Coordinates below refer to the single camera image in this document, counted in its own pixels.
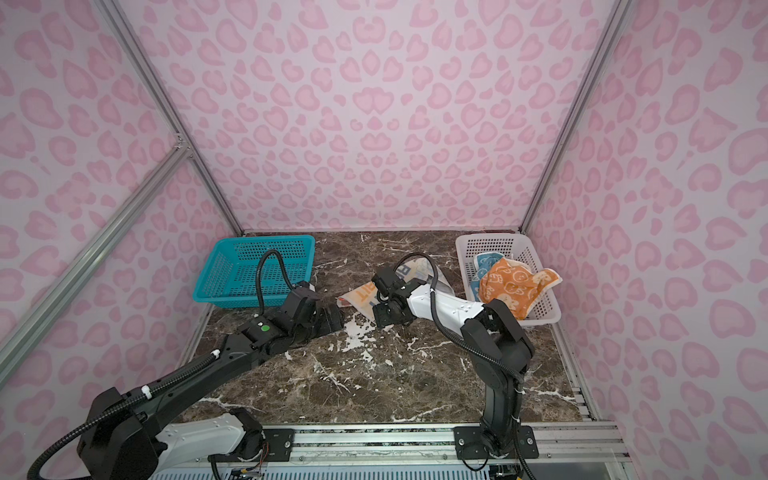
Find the cream rabbit print towel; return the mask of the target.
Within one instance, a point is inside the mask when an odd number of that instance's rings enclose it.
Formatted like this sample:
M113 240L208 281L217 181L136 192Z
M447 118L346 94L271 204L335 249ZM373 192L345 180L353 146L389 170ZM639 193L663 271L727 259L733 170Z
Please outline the cream rabbit print towel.
M430 292L433 283L435 291L443 295L454 296L455 291L450 286L447 278L440 268L433 269L431 264L423 257L414 257L395 268L385 265L386 272L394 271L397 279L388 283L385 290L389 293L379 293L377 284L371 280L364 285L342 295L338 299L340 307L351 306L367 318L374 319L374 307L381 303L389 307L400 304L402 309L410 307L408 302L416 298L417 316L430 317Z

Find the teal plastic basket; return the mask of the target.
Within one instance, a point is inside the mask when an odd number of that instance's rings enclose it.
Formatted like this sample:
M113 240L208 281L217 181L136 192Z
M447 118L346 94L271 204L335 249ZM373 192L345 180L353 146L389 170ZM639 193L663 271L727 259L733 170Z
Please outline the teal plastic basket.
M193 299L222 309L279 306L292 285L311 277L316 240L311 235L222 239L200 273Z

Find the white plastic basket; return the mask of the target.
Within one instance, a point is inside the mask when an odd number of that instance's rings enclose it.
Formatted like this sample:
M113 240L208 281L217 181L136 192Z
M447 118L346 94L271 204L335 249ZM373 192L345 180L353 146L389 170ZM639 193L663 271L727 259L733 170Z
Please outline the white plastic basket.
M476 233L460 235L455 241L460 271L466 298L476 301L470 288L470 278L475 273L473 258L483 252L500 252L504 258L526 264L537 273L545 267L533 246L525 235L512 233ZM528 317L521 321L524 326L543 326L556 324L562 316L560 306L554 295L554 288L536 303Z

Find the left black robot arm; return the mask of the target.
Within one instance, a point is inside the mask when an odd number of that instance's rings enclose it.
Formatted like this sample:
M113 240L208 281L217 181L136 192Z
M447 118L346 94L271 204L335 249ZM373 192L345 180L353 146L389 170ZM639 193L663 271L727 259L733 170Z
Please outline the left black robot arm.
M223 337L206 356L121 394L110 388L91 405L91 428L77 454L93 479L148 479L156 471L197 458L253 460L267 439L244 407L207 421L176 418L229 381L287 351L338 332L344 317L307 286L294 288L273 307Z

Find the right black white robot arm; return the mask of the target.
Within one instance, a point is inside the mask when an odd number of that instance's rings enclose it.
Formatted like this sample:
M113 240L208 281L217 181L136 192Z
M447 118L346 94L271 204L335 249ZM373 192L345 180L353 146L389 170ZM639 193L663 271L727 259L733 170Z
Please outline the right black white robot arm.
M480 441L491 456L520 457L524 380L535 348L507 305L500 300L484 304L460 299L420 279L406 282L376 276L373 283L378 328L429 319L469 354L486 391Z

